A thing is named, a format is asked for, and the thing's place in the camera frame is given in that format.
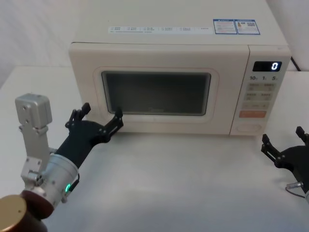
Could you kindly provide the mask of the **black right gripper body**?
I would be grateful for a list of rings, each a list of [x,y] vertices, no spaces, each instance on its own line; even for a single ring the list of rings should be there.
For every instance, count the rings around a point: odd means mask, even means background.
[[[300,145],[290,147],[280,153],[276,167],[289,170],[296,181],[302,183],[302,190],[309,191],[309,148]]]

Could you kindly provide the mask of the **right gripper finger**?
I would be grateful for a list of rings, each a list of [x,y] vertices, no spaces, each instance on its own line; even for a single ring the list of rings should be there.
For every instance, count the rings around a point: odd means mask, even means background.
[[[270,142],[269,137],[266,134],[262,136],[261,152],[264,153],[275,165],[275,167],[283,167],[283,157]]]
[[[297,136],[303,141],[305,146],[308,146],[309,145],[309,134],[305,133],[305,131],[303,130],[301,126],[298,126],[295,132]]]

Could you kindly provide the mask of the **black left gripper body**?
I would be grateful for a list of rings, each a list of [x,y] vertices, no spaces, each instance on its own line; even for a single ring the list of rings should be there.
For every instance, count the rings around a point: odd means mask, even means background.
[[[109,141],[107,127],[92,121],[77,121],[69,126],[69,134],[56,154],[69,159],[77,168],[94,146]]]

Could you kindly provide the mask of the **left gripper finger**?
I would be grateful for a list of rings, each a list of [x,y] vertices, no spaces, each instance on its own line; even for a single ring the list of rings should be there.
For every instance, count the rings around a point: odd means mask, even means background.
[[[65,124],[66,128],[70,128],[75,122],[82,121],[82,119],[91,111],[90,104],[86,102],[81,109],[74,109],[68,122]]]
[[[98,130],[99,143],[108,143],[111,140],[111,137],[124,126],[122,118],[123,111],[118,108],[113,118],[105,126],[100,126]]]

